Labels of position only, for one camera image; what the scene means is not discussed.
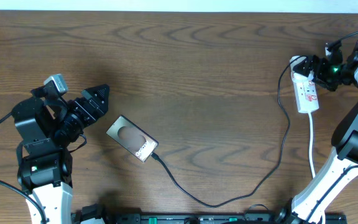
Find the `wood grain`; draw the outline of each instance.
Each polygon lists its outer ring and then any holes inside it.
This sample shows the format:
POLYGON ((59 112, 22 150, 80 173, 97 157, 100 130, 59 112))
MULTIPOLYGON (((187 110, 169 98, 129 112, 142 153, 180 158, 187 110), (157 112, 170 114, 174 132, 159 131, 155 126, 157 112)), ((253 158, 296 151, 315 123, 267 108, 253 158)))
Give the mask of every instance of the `wood grain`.
MULTIPOLYGON (((243 212, 279 208, 311 179, 308 118, 296 111, 289 78, 282 101, 291 130, 279 170, 251 198, 211 209, 183 195, 160 164, 131 156, 105 132, 124 114, 160 142, 177 181, 208 203, 248 194, 276 164, 287 121, 277 106, 278 76, 293 55, 324 54, 324 43, 358 30, 358 15, 0 11, 0 118, 51 74, 66 99, 102 83, 109 113, 73 155, 72 210, 102 202, 111 210, 243 212)), ((347 55, 356 38, 345 41, 347 55)), ((331 135, 358 99, 354 86, 319 89, 313 113, 319 169, 331 135)), ((0 125, 0 179, 18 187, 12 119, 0 125)), ((358 178, 329 206, 358 223, 358 178)), ((0 187, 0 223, 29 223, 20 196, 0 187)))

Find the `white cable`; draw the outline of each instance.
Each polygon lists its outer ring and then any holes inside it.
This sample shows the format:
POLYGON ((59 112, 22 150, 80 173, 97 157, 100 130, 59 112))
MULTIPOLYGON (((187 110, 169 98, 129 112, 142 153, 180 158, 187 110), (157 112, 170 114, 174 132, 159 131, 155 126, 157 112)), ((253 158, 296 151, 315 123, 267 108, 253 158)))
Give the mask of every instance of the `white cable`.
MULTIPOLYGON (((314 171, 313 165, 313 119, 311 117, 311 112, 308 112, 309 115, 309 123, 310 123, 310 142, 309 142, 309 165, 311 176, 314 178, 316 176, 316 172, 314 171)), ((321 224, 326 224, 326 214, 323 212, 321 214, 321 224)))

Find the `white power strip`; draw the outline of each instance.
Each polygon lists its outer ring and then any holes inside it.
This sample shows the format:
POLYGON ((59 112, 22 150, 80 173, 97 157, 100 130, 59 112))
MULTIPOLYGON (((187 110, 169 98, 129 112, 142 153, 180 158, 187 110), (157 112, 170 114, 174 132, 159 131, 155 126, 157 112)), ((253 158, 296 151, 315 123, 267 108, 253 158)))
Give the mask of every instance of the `white power strip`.
POLYGON ((296 105, 299 113, 310 113, 319 108, 317 100, 316 86, 312 82, 313 73, 309 77, 305 77, 293 71, 293 67, 303 61, 304 58, 299 58, 291 64, 291 79, 295 90, 296 105))

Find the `black base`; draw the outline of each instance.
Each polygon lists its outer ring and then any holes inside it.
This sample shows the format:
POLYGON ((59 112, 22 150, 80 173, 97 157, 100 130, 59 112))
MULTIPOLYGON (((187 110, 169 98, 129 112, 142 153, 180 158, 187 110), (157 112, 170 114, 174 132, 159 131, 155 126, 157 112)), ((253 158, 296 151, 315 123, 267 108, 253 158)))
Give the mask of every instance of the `black base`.
MULTIPOLYGON (((106 224, 223 224, 227 222, 241 223, 274 223, 275 214, 269 212, 250 212, 233 215, 171 215, 171 214, 107 214, 100 205, 84 207, 81 212, 73 214, 74 224, 91 218, 102 218, 106 224)), ((345 215, 326 215, 326 224, 347 224, 345 215)))

